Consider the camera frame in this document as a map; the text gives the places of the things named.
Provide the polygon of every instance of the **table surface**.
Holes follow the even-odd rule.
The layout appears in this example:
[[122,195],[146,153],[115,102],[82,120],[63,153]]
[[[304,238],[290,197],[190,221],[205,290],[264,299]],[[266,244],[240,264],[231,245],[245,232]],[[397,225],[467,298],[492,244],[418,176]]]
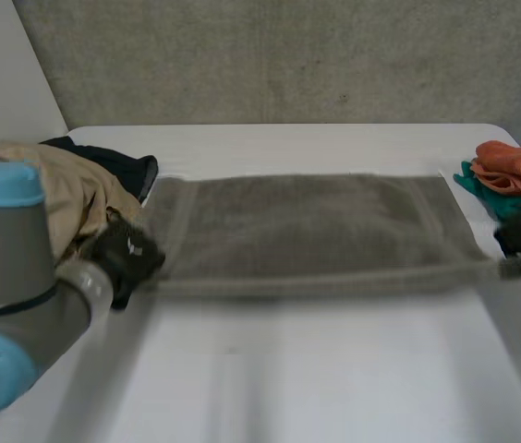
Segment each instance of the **table surface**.
[[[82,127],[161,174],[442,174],[490,125]],[[448,180],[489,254],[493,222]],[[521,281],[439,297],[177,302],[135,296],[0,413],[0,443],[521,442]]]

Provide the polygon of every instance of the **gray wall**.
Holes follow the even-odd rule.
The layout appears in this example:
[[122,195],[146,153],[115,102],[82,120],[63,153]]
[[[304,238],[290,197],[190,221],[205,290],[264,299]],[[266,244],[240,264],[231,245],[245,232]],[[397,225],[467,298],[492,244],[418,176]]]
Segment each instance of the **gray wall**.
[[70,127],[485,122],[521,143],[521,0],[15,6]]

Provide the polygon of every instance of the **teal cloth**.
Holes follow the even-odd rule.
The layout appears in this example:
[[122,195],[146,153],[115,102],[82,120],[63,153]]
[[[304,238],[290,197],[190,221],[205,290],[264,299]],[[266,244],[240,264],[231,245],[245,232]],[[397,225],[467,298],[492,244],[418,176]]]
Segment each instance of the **teal cloth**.
[[483,185],[470,169],[472,163],[462,162],[462,175],[454,174],[454,180],[470,194],[483,200],[499,221],[504,222],[521,212],[521,197],[505,196]]

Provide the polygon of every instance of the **tan fabric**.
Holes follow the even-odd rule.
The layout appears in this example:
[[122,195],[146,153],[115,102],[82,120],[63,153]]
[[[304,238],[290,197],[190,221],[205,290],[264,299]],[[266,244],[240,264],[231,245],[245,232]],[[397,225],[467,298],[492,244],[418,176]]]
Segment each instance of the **tan fabric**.
[[106,225],[107,207],[129,221],[139,218],[139,202],[117,178],[76,154],[45,145],[0,142],[0,161],[25,161],[39,169],[55,260],[75,237],[92,235]]

